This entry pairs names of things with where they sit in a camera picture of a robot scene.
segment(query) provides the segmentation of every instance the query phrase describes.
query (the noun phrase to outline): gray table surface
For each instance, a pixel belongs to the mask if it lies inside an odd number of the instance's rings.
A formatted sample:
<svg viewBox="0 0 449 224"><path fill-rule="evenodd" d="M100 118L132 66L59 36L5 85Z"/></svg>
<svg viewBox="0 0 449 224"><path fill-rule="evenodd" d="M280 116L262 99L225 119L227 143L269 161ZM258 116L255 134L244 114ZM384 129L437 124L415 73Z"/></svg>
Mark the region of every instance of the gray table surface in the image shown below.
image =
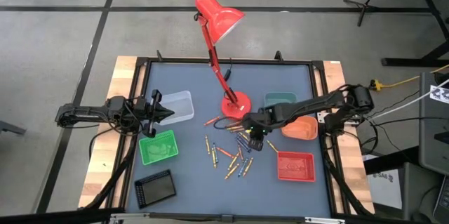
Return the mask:
<svg viewBox="0 0 449 224"><path fill-rule="evenodd" d="M229 65L222 65L224 72ZM228 81L235 91L245 92L252 101L252 111L264 104L264 95L272 91L293 92L297 100L312 98L309 69L305 65L234 65ZM159 89L162 94L190 91L194 118L166 126L156 126L158 132L173 129L179 155L163 161L142 164L136 150L127 213L197 213L254 216L313 216L330 217L324 167L319 140L298 140L282 136L280 130L266 139L278 150L310 152L314 155L316 182L293 182L277 178L276 153L264 144L262 151L245 153L254 157L253 165L244 178L235 173L225 180L231 159L219 153L219 163L213 168L206 151L204 136L233 154L237 153L234 135L203 124L221 116L223 90L207 64L153 63L149 76L147 97ZM134 181L170 169L177 195L143 209L138 208Z"/></svg>

